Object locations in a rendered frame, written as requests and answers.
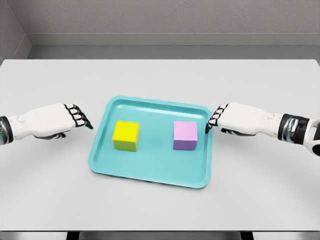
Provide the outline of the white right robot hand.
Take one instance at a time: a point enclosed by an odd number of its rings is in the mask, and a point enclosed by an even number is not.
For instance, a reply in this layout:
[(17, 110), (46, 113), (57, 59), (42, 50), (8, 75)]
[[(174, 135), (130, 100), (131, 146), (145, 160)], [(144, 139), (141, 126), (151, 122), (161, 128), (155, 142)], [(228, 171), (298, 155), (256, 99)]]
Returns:
[(212, 114), (205, 126), (208, 134), (213, 127), (240, 136), (254, 136), (258, 133), (272, 135), (267, 124), (268, 113), (252, 106), (231, 102), (220, 105)]

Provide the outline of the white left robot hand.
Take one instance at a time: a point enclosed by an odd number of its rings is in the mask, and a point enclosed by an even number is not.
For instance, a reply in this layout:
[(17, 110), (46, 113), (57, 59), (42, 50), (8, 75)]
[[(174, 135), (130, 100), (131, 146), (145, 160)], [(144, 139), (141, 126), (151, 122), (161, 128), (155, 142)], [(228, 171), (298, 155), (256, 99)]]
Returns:
[(82, 110), (72, 103), (57, 103), (26, 113), (31, 135), (43, 140), (65, 138), (66, 132), (79, 127), (93, 126)]

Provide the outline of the pink purple cube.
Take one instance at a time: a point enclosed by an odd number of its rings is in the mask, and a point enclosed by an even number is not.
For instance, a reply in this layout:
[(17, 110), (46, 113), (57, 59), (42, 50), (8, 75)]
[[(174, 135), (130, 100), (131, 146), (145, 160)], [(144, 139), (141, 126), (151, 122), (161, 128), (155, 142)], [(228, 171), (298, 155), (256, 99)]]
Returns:
[(173, 149), (194, 151), (198, 143), (198, 128), (196, 121), (173, 122)]

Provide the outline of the yellow cube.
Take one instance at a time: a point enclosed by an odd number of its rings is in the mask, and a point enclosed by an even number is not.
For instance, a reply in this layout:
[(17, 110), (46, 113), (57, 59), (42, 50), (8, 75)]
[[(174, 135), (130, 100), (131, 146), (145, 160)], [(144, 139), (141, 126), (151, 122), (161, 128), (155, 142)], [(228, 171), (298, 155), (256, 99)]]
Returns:
[(136, 122), (117, 121), (112, 142), (116, 150), (137, 152), (140, 141), (140, 125)]

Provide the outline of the teal rectangular tray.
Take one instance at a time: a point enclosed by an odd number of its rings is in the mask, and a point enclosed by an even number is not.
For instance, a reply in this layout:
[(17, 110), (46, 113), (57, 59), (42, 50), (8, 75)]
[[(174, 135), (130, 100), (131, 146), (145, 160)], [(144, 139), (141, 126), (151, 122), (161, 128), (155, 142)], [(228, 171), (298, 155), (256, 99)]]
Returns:
[[(106, 105), (89, 157), (98, 174), (200, 189), (211, 179), (213, 135), (205, 127), (212, 116), (205, 106), (116, 96)], [(112, 136), (117, 121), (138, 123), (136, 152), (117, 150)], [(174, 121), (197, 123), (195, 150), (174, 150)]]

